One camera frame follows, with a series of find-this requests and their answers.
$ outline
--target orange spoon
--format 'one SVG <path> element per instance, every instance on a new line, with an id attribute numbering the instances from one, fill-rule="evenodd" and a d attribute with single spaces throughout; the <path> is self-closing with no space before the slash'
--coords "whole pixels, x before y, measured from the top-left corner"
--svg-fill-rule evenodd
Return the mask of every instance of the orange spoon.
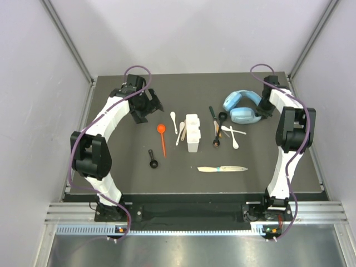
<path id="1" fill-rule="evenodd" d="M 157 132 L 161 134 L 162 137 L 162 147 L 163 147 L 163 155 L 166 157 L 166 146 L 165 146 L 165 139 L 163 137 L 163 133 L 166 131 L 166 126 L 163 124 L 158 124 L 157 126 Z"/>

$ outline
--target stainless steel panel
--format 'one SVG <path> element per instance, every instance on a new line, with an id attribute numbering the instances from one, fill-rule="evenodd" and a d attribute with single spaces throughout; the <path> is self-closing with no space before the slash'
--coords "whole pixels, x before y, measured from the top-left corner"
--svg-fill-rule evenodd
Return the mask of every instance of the stainless steel panel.
<path id="1" fill-rule="evenodd" d="M 332 225 L 295 226 L 277 243 L 257 236 L 129 236 L 115 245 L 101 238 L 70 255 L 90 238 L 56 236 L 48 267 L 346 266 Z"/>

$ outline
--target black spoon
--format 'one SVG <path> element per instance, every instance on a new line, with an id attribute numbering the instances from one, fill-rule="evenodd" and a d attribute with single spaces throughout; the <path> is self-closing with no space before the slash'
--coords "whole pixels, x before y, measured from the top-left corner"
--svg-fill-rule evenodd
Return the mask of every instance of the black spoon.
<path id="1" fill-rule="evenodd" d="M 152 169 L 155 169 L 158 167 L 158 161 L 154 159 L 154 152 L 152 151 L 152 149 L 149 150 L 149 154 L 151 157 L 150 166 Z"/>
<path id="2" fill-rule="evenodd" d="M 226 119 L 228 118 L 228 114 L 225 113 L 225 112 L 221 112 L 221 113 L 219 113 L 218 118 L 219 118 L 219 130 L 217 131 L 215 139 L 212 142 L 212 144 L 215 147 L 219 147 L 220 146 L 219 135 L 220 135 L 220 132 L 221 132 L 221 127 L 223 125 L 223 122 L 226 121 Z"/>

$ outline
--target headphone ear cup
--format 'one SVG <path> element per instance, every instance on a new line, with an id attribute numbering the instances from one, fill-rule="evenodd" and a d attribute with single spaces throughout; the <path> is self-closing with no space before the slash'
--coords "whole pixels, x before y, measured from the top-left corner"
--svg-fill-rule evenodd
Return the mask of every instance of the headphone ear cup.
<path id="1" fill-rule="evenodd" d="M 261 117 L 256 117 L 255 112 L 249 107 L 237 107 L 230 111 L 231 120 L 238 124 L 256 123 Z"/>

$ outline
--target black measuring spoon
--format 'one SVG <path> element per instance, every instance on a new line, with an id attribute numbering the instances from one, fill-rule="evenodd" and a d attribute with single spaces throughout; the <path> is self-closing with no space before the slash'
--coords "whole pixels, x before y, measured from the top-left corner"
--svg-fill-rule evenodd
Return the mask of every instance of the black measuring spoon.
<path id="1" fill-rule="evenodd" d="M 213 140 L 212 144 L 215 146 L 215 147 L 219 147 L 220 146 L 220 141 L 219 141 L 219 135 L 220 135 L 220 132 L 221 132 L 221 127 L 223 125 L 223 122 L 226 121 L 228 119 L 228 114 L 225 113 L 225 112 L 221 112 L 219 113 L 219 130 L 217 131 L 217 134 L 215 136 L 215 139 Z"/>

